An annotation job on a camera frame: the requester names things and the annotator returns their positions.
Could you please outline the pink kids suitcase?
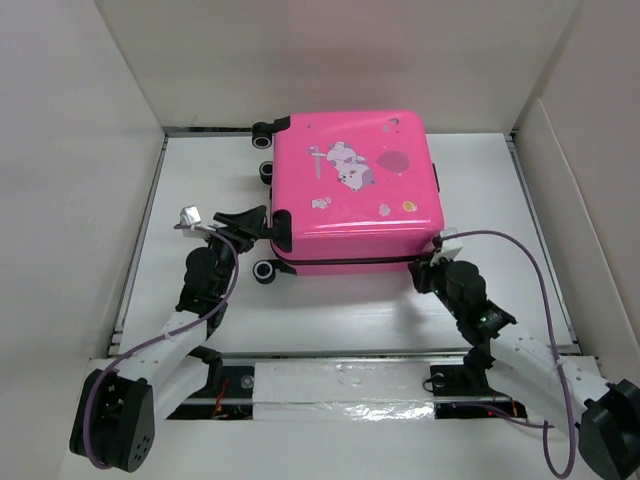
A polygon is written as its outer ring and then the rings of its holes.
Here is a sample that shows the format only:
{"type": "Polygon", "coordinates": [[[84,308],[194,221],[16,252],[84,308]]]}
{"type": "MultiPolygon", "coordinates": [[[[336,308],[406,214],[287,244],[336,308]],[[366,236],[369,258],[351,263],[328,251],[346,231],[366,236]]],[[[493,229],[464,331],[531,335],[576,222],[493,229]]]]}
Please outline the pink kids suitcase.
{"type": "Polygon", "coordinates": [[[445,227],[424,125],[410,110],[295,113],[254,123],[251,141],[273,150],[259,167],[274,254],[252,268],[262,284],[277,272],[402,270],[445,227]]]}

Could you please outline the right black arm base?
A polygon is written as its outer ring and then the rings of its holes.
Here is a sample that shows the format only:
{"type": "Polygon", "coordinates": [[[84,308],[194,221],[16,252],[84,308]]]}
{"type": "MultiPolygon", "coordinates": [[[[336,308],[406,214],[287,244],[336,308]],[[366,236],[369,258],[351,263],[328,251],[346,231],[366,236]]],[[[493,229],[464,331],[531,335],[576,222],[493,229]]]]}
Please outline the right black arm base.
{"type": "Polygon", "coordinates": [[[462,364],[431,365],[422,386],[433,395],[437,419],[528,419],[524,405],[492,390],[482,372],[462,364]]]}

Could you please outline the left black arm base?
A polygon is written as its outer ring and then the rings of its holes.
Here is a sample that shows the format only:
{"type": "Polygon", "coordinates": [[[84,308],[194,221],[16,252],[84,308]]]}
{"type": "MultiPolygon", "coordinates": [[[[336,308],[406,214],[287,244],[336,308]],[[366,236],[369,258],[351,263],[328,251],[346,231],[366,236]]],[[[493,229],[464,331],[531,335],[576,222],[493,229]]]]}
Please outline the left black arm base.
{"type": "Polygon", "coordinates": [[[225,365],[212,370],[207,384],[189,396],[168,420],[251,420],[255,368],[225,365]]]}

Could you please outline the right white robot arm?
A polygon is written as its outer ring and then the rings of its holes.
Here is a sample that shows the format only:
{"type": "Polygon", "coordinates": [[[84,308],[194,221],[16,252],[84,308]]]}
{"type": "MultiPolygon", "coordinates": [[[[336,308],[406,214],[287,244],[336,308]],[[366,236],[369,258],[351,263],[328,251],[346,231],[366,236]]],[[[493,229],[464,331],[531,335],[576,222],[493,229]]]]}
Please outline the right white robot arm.
{"type": "Polygon", "coordinates": [[[627,479],[638,471],[638,386],[555,358],[550,346],[488,299],[475,265],[419,259],[408,269],[416,291],[434,294],[471,346],[461,371],[467,389],[491,388],[525,404],[576,440],[581,458],[602,479],[627,479]]]}

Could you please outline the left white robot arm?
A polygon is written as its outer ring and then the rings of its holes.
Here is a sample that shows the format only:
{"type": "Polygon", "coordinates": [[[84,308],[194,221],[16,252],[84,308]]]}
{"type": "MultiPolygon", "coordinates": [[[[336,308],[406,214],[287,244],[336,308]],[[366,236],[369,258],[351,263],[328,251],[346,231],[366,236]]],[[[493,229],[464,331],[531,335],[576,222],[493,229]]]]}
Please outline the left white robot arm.
{"type": "Polygon", "coordinates": [[[217,213],[205,225],[190,206],[175,228],[205,243],[186,257],[174,311],[158,333],[95,369],[82,387],[69,449],[100,470],[136,471],[160,420],[191,394],[208,397],[222,387],[220,355],[204,343],[224,318],[240,254],[268,230],[267,209],[217,213]]]}

